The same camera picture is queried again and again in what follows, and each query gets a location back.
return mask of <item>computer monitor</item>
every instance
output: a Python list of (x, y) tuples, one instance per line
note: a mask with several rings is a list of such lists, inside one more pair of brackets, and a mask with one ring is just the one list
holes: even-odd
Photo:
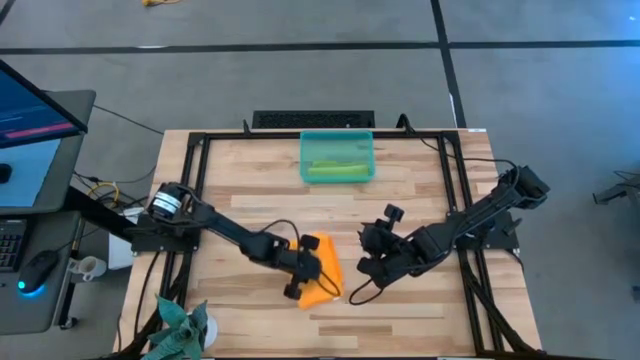
[(86, 124), (0, 60), (0, 149), (86, 131)]

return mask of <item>keyboard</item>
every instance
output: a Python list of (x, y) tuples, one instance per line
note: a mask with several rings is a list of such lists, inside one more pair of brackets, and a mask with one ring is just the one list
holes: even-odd
[(254, 129), (375, 128), (373, 111), (254, 111)]
[(16, 272), (26, 244), (27, 220), (0, 220), (0, 272)]

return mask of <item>concrete floor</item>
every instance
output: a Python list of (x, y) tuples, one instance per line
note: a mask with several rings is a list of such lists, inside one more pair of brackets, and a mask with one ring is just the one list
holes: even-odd
[[(640, 5), (631, 0), (441, 3), (450, 41), (640, 38)], [(138, 1), (17, 0), (0, 27), (3, 48), (436, 39), (427, 0), (185, 0), (153, 9)], [(497, 157), (531, 165), (552, 188), (542, 208), (522, 213), (518, 231), (544, 348), (637, 358), (640, 304), (631, 286), (640, 284), (638, 228), (626, 201), (596, 206), (591, 193), (618, 181), (612, 170), (640, 170), (640, 49), (452, 56), (468, 126), (487, 128)], [(454, 126), (438, 50), (3, 60), (45, 89), (95, 89), (101, 106), (159, 130), (238, 128), (260, 109), (371, 109), (379, 126), (393, 125), (400, 112), (414, 126)], [(77, 170), (136, 178), (155, 163), (160, 141), (95, 110)], [(144, 195), (148, 186), (126, 189)], [(0, 337), (0, 358), (109, 352), (127, 279), (120, 271), (79, 287), (72, 312), (81, 326)]]

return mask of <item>wooden table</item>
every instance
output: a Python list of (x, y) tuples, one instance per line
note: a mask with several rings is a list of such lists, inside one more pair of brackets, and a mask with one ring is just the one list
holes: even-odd
[[(162, 182), (179, 181), (189, 131), (167, 131), (152, 193)], [(460, 130), (465, 157), (492, 158), (486, 132)], [(219, 335), (205, 355), (275, 356), (437, 356), (473, 355), (473, 341), (456, 256), (418, 278), (409, 276), (370, 304), (351, 306), (348, 295), (367, 277), (356, 270), (363, 256), (356, 230), (383, 217), (388, 203), (405, 210), (395, 230), (407, 234), (444, 220), (447, 200), (438, 153), (418, 140), (375, 140), (377, 173), (359, 185), (307, 185), (298, 174), (297, 140), (216, 140), (211, 143), (203, 199), (250, 228), (287, 218), (301, 233), (323, 231), (333, 237), (345, 277), (346, 296), (301, 311), (282, 295), (288, 276), (249, 262), (239, 250), (209, 232), (193, 257), (187, 307), (208, 301)], [(195, 179), (198, 150), (191, 179)], [(450, 161), (454, 181), (455, 162)], [(496, 183), (493, 163), (466, 163), (474, 201)], [(294, 238), (287, 224), (271, 229)], [(530, 345), (540, 341), (522, 270), (506, 252), (486, 251), (497, 306)], [(132, 339), (142, 283), (152, 254), (133, 264), (122, 309), (123, 345)], [(176, 261), (177, 273), (180, 259)], [(147, 287), (140, 327), (156, 307), (164, 264), (161, 254)], [(377, 289), (368, 288), (368, 297)], [(484, 309), (478, 305), (485, 347), (491, 349)]]

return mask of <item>transparent container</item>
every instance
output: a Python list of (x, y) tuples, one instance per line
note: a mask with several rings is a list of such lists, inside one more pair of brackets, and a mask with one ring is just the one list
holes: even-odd
[(300, 133), (300, 176), (307, 183), (362, 183), (375, 175), (369, 130), (305, 130)]

